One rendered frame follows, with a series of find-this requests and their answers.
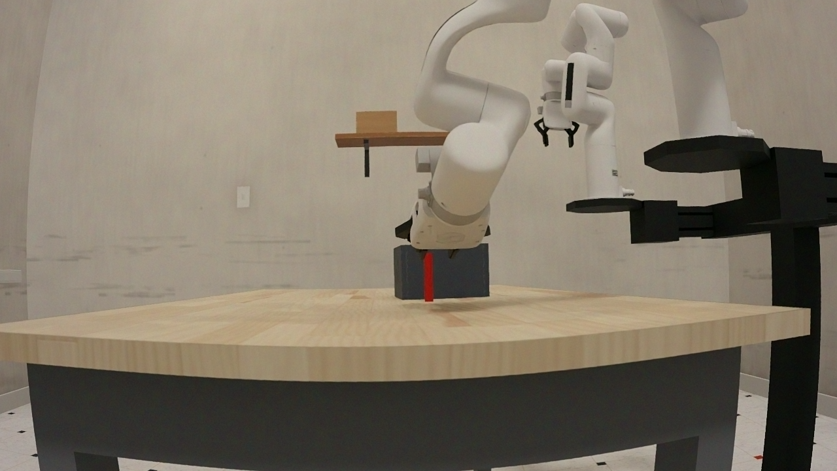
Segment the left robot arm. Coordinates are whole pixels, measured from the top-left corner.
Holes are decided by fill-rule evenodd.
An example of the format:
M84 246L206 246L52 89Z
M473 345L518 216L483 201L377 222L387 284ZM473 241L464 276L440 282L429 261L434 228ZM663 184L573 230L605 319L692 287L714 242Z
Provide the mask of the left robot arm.
M415 115L450 134L443 147L417 147L417 173L432 174L418 199L427 200L437 217L453 226L466 226L483 214L527 129L531 105L518 90L448 71L451 50L478 27L540 22L551 1L477 0L449 18L432 39L415 92ZM749 0L652 2L666 40L679 137L755 137L730 120L719 46L701 27L740 17Z

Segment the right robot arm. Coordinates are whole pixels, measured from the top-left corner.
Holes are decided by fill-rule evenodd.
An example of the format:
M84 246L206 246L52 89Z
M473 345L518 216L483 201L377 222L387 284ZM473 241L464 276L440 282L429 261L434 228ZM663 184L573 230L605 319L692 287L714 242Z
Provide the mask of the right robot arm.
M561 44L571 56L567 61L548 60L541 71L544 95L540 99L561 99L568 120L588 125L584 135L588 199L634 196L634 190L619 186L615 106L609 98L587 92L587 87L607 90L611 86L613 39L624 37L629 26L623 12L578 4L561 36Z

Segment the red peg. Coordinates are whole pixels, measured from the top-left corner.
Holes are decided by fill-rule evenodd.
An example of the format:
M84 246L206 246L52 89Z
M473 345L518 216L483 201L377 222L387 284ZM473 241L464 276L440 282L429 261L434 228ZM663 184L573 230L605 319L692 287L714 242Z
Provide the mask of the red peg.
M424 300L433 302L433 260L432 254L426 253L424 259Z

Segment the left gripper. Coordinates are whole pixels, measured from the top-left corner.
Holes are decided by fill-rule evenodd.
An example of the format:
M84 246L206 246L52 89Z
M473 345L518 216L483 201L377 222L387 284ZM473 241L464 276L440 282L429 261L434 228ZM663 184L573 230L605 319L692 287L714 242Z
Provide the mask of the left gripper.
M460 249L477 247L485 236L490 235L490 202L481 217L466 226L453 226L437 217L428 201L417 199L409 220L395 227L396 237L407 239L419 253L419 260L425 259L428 249L448 249L454 259Z

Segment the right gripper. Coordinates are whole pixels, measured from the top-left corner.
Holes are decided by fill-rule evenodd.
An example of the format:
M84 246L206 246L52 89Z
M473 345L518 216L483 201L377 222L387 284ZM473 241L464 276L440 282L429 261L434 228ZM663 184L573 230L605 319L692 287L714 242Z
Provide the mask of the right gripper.
M542 123L542 130L540 124ZM568 120L562 112L561 107L561 99L547 99L542 103L542 118L540 120L536 120L534 123L536 130L540 132L542 136L542 143L545 144L545 147L548 146L548 129L551 131L566 131L568 134L568 145L569 147L573 147L574 145L574 134L578 131L578 126L576 122L573 120ZM575 126L572 130L571 127ZM546 129L545 129L546 128ZM556 129L556 130L553 130Z

